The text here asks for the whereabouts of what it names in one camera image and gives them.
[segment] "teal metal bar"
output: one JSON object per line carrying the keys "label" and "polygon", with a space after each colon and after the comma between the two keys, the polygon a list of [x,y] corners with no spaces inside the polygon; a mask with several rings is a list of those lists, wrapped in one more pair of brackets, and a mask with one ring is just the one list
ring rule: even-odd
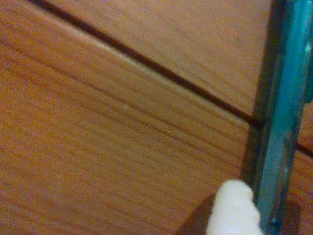
{"label": "teal metal bar", "polygon": [[313,96],[312,0],[286,2],[280,51],[254,184],[261,228],[278,235],[305,101]]}

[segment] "wooden plank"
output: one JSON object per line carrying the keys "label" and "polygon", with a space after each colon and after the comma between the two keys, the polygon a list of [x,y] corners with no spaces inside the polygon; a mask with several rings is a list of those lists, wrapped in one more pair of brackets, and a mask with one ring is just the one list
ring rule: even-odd
{"label": "wooden plank", "polygon": [[3,231],[172,234],[250,173],[247,123],[28,2],[0,5]]}
{"label": "wooden plank", "polygon": [[270,0],[45,2],[246,114],[261,115],[254,111]]}
{"label": "wooden plank", "polygon": [[313,234],[313,158],[296,152],[287,205],[283,235]]}
{"label": "wooden plank", "polygon": [[303,110],[298,142],[313,152],[313,102],[307,104]]}

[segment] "wooden floor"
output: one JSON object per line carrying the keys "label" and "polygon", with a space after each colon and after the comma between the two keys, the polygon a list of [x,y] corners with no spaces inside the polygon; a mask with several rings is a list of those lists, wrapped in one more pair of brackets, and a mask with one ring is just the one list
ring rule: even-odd
{"label": "wooden floor", "polygon": [[[204,234],[250,182],[270,1],[0,6],[0,234]],[[313,234],[311,107],[284,234]]]}

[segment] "white plastic piece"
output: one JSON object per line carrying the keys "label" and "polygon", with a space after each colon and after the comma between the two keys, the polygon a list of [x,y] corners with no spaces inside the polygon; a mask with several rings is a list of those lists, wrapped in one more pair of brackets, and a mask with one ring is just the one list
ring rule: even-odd
{"label": "white plastic piece", "polygon": [[263,235],[260,213],[252,202],[251,188],[240,180],[222,184],[214,200],[207,235]]}

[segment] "wooden surface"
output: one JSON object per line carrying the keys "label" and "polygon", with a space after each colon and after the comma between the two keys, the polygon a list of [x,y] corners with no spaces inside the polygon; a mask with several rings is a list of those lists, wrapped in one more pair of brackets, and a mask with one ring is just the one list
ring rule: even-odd
{"label": "wooden surface", "polygon": [[283,235],[313,234],[313,158],[297,152],[293,163]]}
{"label": "wooden surface", "polygon": [[[252,115],[269,1],[51,3]],[[65,14],[0,6],[0,233],[203,234],[258,131]],[[312,169],[297,152],[285,234],[312,234]]]}
{"label": "wooden surface", "polygon": [[260,115],[254,103],[270,0],[46,2],[246,114]]}
{"label": "wooden surface", "polygon": [[313,102],[307,104],[303,110],[298,142],[313,152]]}
{"label": "wooden surface", "polygon": [[172,234],[249,173],[247,123],[30,3],[0,13],[3,231]]}

